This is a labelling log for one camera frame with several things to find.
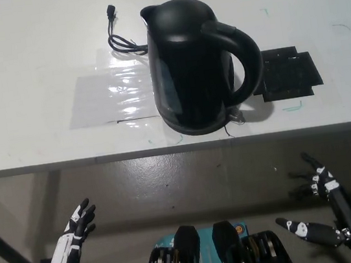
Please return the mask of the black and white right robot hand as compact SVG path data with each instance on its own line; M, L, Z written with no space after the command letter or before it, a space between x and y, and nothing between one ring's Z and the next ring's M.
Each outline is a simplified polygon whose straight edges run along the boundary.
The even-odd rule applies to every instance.
M351 240L351 199L329 170L318 160L302 152L300 157L310 164L313 173L290 173L291 179L305 179L306 183L293 189L289 195L296 200L318 196L326 200L336 217L335 227L312 222L298 222L277 218L276 223L309 243L339 247Z

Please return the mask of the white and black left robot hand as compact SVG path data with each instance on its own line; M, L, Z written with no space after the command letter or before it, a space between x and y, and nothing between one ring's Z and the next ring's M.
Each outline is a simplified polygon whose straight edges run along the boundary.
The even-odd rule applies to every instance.
M95 230L95 209L87 198L77 206L58 239L51 263L80 263L83 243Z

